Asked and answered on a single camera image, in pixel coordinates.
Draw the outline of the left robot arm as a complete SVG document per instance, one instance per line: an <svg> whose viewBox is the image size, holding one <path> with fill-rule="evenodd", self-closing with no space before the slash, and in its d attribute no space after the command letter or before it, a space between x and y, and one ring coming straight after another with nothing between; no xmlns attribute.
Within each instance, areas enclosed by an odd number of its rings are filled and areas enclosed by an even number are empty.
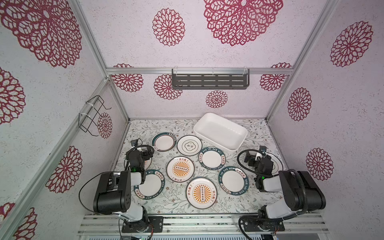
<svg viewBox="0 0 384 240"><path fill-rule="evenodd" d="M144 184L146 180L145 161L154 155L149 145L134 147L126 152L126 166L121 172L100 174L96 189L93 212L96 214L117 214L126 223L144 224L149 222L144 207L132 202L132 187Z"/></svg>

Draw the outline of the aluminium front rail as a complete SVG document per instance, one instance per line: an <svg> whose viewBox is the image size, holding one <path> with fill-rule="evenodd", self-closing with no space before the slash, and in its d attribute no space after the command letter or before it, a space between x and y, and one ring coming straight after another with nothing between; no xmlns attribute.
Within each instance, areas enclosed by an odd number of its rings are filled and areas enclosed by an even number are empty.
<svg viewBox="0 0 384 240"><path fill-rule="evenodd" d="M236 235L239 234L241 214L194 214L194 215L150 215L150 227L155 227L155 236L165 235ZM119 236L123 232L123 223L116 216L84 216L76 235L83 236ZM319 213L309 213L279 223L270 231L261 231L252 227L249 221L242 224L248 234L328 234L329 230Z"/></svg>

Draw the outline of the green clover centre plate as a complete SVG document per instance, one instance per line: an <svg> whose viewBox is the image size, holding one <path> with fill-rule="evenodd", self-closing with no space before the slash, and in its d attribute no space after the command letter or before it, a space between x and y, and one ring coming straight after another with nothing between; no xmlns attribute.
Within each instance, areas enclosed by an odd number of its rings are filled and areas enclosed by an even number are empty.
<svg viewBox="0 0 384 240"><path fill-rule="evenodd" d="M186 135L181 137L177 143L177 149L180 154L191 157L199 154L203 148L202 141L193 135Z"/></svg>

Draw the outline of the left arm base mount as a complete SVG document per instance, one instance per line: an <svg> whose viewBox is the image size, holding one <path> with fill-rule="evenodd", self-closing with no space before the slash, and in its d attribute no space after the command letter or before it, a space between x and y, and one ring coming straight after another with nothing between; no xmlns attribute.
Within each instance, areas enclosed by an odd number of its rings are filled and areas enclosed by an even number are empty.
<svg viewBox="0 0 384 240"><path fill-rule="evenodd" d="M161 233L164 226L164 217L148 217L138 222L124 222L121 232L124 234Z"/></svg>

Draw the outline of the green rim lettered plate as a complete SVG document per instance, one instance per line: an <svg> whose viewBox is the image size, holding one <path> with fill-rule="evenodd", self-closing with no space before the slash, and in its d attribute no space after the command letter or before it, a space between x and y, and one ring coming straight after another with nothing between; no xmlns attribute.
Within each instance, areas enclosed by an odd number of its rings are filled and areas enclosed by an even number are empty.
<svg viewBox="0 0 384 240"><path fill-rule="evenodd" d="M250 181L246 173L234 166L224 167L219 172L218 181L221 188L232 196L245 194L250 186Z"/></svg>
<svg viewBox="0 0 384 240"><path fill-rule="evenodd" d="M199 163L207 170L219 170L225 165L226 156L216 147L206 147L199 152Z"/></svg>
<svg viewBox="0 0 384 240"><path fill-rule="evenodd" d="M134 186L136 196L143 200L151 200L160 195L165 188L165 177L158 170L146 170L143 184Z"/></svg>

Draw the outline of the orange sunburst plate front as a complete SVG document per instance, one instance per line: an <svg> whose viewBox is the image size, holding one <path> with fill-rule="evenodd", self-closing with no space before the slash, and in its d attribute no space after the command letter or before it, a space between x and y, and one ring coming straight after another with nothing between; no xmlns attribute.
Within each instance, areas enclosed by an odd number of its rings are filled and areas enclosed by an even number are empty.
<svg viewBox="0 0 384 240"><path fill-rule="evenodd" d="M186 197L192 207L204 210L216 203L218 200L218 190L215 184L208 178L197 177L188 183Z"/></svg>

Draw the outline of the white plastic bin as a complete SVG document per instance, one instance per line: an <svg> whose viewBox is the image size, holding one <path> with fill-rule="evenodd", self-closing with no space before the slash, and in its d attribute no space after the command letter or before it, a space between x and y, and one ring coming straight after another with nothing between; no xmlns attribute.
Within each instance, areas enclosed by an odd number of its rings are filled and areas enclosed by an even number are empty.
<svg viewBox="0 0 384 240"><path fill-rule="evenodd" d="M214 113L204 114L193 130L198 138L227 153L238 151L248 135L243 126Z"/></svg>

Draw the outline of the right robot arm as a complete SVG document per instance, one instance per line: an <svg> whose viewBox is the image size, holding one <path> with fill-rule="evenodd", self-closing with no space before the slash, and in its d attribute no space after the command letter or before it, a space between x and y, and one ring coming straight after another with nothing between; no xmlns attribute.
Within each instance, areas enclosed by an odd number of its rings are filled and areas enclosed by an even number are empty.
<svg viewBox="0 0 384 240"><path fill-rule="evenodd" d="M271 155L260 150L241 151L237 162L256 175L255 186L260 192L283 193L281 200L258 210L257 220L280 222L326 207L325 195L309 172L288 169L273 175L274 163Z"/></svg>

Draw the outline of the green red rim plate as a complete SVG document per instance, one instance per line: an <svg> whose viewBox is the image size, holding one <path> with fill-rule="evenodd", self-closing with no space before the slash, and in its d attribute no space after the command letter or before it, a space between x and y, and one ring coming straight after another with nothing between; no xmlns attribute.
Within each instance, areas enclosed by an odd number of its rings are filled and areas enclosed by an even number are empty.
<svg viewBox="0 0 384 240"><path fill-rule="evenodd" d="M176 136L172 133L164 132L159 133L153 137L151 144L157 152L167 152L174 148L176 145Z"/></svg>

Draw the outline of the grey slotted wall shelf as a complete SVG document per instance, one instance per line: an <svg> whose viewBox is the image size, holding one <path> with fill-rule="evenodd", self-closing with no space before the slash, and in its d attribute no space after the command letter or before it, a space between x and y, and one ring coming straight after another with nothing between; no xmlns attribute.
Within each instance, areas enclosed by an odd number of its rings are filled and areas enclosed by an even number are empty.
<svg viewBox="0 0 384 240"><path fill-rule="evenodd" d="M179 73L172 69L175 90L246 90L250 86L248 70L241 74Z"/></svg>

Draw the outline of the clover plate far right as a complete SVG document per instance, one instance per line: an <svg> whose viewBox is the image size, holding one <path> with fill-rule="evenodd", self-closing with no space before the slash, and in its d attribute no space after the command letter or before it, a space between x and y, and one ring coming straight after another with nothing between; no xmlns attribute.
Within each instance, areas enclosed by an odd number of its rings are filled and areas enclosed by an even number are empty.
<svg viewBox="0 0 384 240"><path fill-rule="evenodd" d="M271 161L273 162L272 175L277 175L279 171L285 170L283 162L276 155L272 153L267 153L267 156L270 156Z"/></svg>

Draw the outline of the orange sunburst plate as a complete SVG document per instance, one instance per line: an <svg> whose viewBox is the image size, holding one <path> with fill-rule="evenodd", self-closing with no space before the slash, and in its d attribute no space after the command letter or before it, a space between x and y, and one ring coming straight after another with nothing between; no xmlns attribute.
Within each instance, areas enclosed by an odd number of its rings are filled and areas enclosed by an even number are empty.
<svg viewBox="0 0 384 240"><path fill-rule="evenodd" d="M188 183L186 197L192 207L204 210L216 203L218 200L218 190L215 184L208 178L197 177Z"/></svg>
<svg viewBox="0 0 384 240"><path fill-rule="evenodd" d="M152 158L143 160L142 157L126 158L124 162L124 170L131 170L131 172L144 172L149 168L152 163Z"/></svg>
<svg viewBox="0 0 384 240"><path fill-rule="evenodd" d="M166 173L173 182L183 183L193 177L195 165L193 161L187 157L175 157L168 162Z"/></svg>

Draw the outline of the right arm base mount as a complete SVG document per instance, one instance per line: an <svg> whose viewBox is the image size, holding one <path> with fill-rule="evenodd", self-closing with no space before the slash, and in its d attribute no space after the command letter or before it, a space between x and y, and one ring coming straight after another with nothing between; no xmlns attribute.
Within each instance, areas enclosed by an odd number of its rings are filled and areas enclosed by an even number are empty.
<svg viewBox="0 0 384 240"><path fill-rule="evenodd" d="M246 232L283 232L286 230L282 221L259 219L255 216L243 216L241 219Z"/></svg>

